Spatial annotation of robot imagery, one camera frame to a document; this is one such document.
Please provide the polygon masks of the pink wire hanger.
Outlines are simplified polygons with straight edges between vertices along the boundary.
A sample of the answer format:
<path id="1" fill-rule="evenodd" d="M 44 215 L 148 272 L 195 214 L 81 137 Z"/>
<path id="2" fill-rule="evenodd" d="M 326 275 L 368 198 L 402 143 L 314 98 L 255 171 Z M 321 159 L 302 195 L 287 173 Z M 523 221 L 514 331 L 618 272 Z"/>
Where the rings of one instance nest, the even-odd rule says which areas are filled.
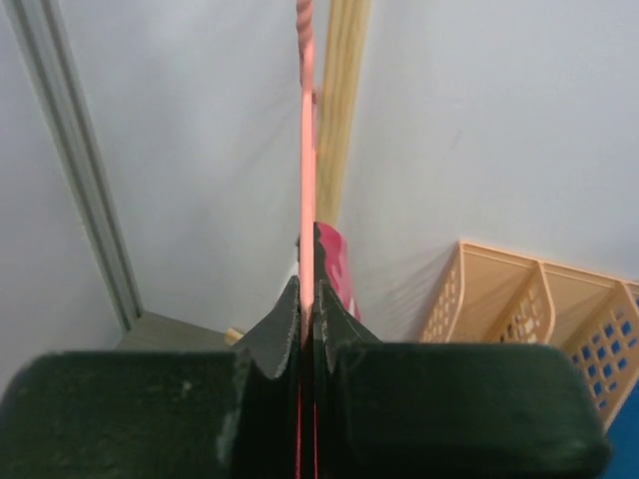
<path id="1" fill-rule="evenodd" d="M 314 379 L 313 307 L 315 301 L 315 129 L 314 129 L 314 3 L 296 2 L 300 53 L 301 107 L 301 204 L 299 280 L 301 347 L 299 366 L 299 433 L 297 476 L 316 478 L 316 407 Z"/>

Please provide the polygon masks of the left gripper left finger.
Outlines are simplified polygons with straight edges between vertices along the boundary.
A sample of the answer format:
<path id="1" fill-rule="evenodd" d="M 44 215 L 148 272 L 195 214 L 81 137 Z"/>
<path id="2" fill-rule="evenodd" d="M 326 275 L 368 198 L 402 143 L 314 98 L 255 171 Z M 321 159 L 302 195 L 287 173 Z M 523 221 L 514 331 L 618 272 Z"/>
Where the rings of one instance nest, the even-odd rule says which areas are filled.
<path id="1" fill-rule="evenodd" d="M 1 399 L 5 478 L 293 478 L 299 283 L 221 351 L 59 351 Z"/>

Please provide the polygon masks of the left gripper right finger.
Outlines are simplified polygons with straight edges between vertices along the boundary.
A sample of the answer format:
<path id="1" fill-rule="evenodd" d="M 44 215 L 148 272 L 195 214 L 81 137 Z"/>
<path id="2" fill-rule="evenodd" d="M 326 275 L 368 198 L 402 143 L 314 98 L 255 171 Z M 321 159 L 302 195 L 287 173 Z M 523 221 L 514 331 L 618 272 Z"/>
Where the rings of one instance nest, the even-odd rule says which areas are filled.
<path id="1" fill-rule="evenodd" d="M 567 356 L 547 345 L 383 342 L 320 285 L 322 478 L 595 478 L 611 448 Z"/>

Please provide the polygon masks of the red patterned trousers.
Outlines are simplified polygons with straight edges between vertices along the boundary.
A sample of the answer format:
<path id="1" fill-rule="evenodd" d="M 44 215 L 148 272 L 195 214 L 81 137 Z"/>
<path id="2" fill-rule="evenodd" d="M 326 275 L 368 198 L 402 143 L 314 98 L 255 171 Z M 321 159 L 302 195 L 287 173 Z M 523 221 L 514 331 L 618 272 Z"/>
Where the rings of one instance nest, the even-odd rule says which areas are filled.
<path id="1" fill-rule="evenodd" d="M 357 321 L 361 321 L 348 265 L 347 242 L 331 225 L 316 222 L 316 227 L 316 259 L 319 261 L 316 272 L 324 274 L 343 307 Z"/>

